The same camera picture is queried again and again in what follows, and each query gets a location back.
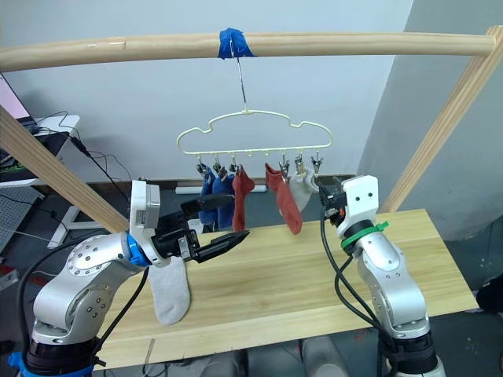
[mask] wooden rod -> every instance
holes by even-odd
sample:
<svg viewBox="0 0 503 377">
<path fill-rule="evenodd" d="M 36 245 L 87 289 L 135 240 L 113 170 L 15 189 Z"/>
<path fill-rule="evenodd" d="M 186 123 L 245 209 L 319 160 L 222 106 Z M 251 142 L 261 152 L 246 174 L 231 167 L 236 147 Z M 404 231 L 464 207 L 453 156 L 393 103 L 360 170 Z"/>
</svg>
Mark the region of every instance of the wooden rod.
<svg viewBox="0 0 503 377">
<path fill-rule="evenodd" d="M 473 57 L 470 60 L 449 100 L 381 207 L 382 212 L 395 212 L 400 208 L 501 61 L 503 27 L 490 27 L 487 35 L 495 38 L 494 51 L 488 57 Z"/>
<path fill-rule="evenodd" d="M 0 146 L 67 201 L 109 232 L 129 229 L 127 219 L 80 181 L 0 106 Z"/>
<path fill-rule="evenodd" d="M 246 33 L 258 57 L 315 55 L 487 56 L 490 35 L 433 33 Z M 0 71 L 113 61 L 217 57 L 218 33 L 83 39 L 0 49 Z"/>
</svg>

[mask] white wall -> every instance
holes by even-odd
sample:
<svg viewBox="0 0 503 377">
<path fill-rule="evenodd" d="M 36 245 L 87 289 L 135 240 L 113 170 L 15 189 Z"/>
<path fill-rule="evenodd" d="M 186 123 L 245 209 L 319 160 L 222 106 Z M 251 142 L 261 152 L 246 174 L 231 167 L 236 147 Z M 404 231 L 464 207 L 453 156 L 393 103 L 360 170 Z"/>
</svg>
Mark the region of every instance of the white wall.
<svg viewBox="0 0 503 377">
<path fill-rule="evenodd" d="M 119 35 L 218 32 L 227 27 L 244 32 L 402 31 L 412 0 L 0 0 L 0 4 L 2 45 L 17 46 Z M 241 61 L 250 108 L 284 112 L 295 123 L 325 124 L 335 143 L 322 154 L 322 173 L 356 172 L 393 57 Z M 181 155 L 176 136 L 243 108 L 237 66 L 231 60 L 94 64 L 14 72 L 6 78 L 33 115 L 60 110 L 81 115 L 80 130 L 88 148 L 115 153 L 134 177 L 197 178 L 196 159 Z M 187 140 L 199 150 L 324 141 L 319 133 L 292 132 L 278 122 L 250 117 L 222 124 L 213 138 L 198 135 Z M 294 155 L 289 157 L 293 162 Z M 262 177 L 263 164 L 277 165 L 278 158 L 278 154 L 242 156 L 239 161 L 251 176 Z M 83 180 L 105 181 L 78 152 L 66 151 L 64 160 Z M 225 164 L 229 160 L 221 158 Z M 123 177 L 118 167 L 112 174 Z"/>
<path fill-rule="evenodd" d="M 501 0 L 414 2 L 406 31 L 485 34 Z M 461 77 L 468 57 L 397 57 L 358 169 L 380 180 L 384 201 Z M 503 215 L 503 64 L 496 69 L 401 210 L 426 208 L 445 240 Z"/>
</svg>

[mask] wooden leg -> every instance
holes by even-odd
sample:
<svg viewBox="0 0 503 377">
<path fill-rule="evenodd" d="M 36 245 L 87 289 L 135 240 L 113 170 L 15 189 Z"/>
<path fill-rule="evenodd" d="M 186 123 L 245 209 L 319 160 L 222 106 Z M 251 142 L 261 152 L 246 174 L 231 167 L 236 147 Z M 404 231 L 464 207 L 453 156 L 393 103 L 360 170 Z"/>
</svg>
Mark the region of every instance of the wooden leg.
<svg viewBox="0 0 503 377">
<path fill-rule="evenodd" d="M 382 212 L 395 212 L 400 208 L 501 61 L 503 27 L 490 27 L 486 35 L 495 38 L 493 52 L 487 57 L 473 57 L 470 60 L 449 100 L 381 207 Z"/>
<path fill-rule="evenodd" d="M 127 219 L 80 181 L 0 106 L 0 146 L 33 174 L 109 232 L 129 229 Z"/>
</svg>

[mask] white robotic arm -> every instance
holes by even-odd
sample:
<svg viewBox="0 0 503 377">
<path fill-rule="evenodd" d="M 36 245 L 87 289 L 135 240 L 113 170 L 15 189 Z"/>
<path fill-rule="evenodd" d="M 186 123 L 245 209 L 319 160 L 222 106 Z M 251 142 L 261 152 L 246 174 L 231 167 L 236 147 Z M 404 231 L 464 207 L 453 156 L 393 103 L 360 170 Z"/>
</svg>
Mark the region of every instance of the white robotic arm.
<svg viewBox="0 0 503 377">
<path fill-rule="evenodd" d="M 29 348 L 13 354 L 11 364 L 25 377 L 76 377 L 92 371 L 101 363 L 95 354 L 106 339 L 98 339 L 97 333 L 126 279 L 149 265 L 168 265 L 172 256 L 204 262 L 248 235 L 248 231 L 230 233 L 200 247 L 189 229 L 190 216 L 230 200 L 233 196 L 225 194 L 203 196 L 160 218 L 159 186 L 133 181 L 129 232 L 90 237 L 72 250 L 61 272 L 37 295 Z"/>
<path fill-rule="evenodd" d="M 374 225 L 377 178 L 349 179 L 338 193 L 321 186 L 320 193 L 325 218 L 337 226 L 343 249 L 357 259 L 358 272 L 372 294 L 375 316 L 386 333 L 380 335 L 380 345 L 396 375 L 445 376 L 433 348 L 426 303 L 407 271 L 405 256 L 382 233 L 387 223 Z"/>
</svg>

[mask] wooden table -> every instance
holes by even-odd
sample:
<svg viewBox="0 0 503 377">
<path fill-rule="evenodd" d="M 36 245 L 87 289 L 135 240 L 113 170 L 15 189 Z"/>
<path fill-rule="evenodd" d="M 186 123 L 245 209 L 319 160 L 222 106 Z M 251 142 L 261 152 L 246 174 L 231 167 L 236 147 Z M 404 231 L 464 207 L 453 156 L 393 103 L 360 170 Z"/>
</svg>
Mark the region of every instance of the wooden table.
<svg viewBox="0 0 503 377">
<path fill-rule="evenodd" d="M 386 235 L 406 254 L 430 317 L 477 307 L 425 210 L 378 215 L 378 222 L 384 220 L 390 222 Z M 342 263 L 345 254 L 328 223 L 327 233 Z M 202 235 L 200 241 L 214 237 Z M 151 338 L 156 342 L 149 362 L 154 363 L 367 327 L 336 297 L 318 221 L 304 223 L 297 236 L 286 225 L 251 229 L 229 253 L 200 265 L 188 263 L 187 273 L 192 301 L 183 320 L 168 327 L 159 324 L 147 283 L 99 353 L 107 368 L 143 364 Z M 356 263 L 346 276 L 370 303 Z M 140 278 L 130 278 L 119 289 L 103 328 Z"/>
</svg>

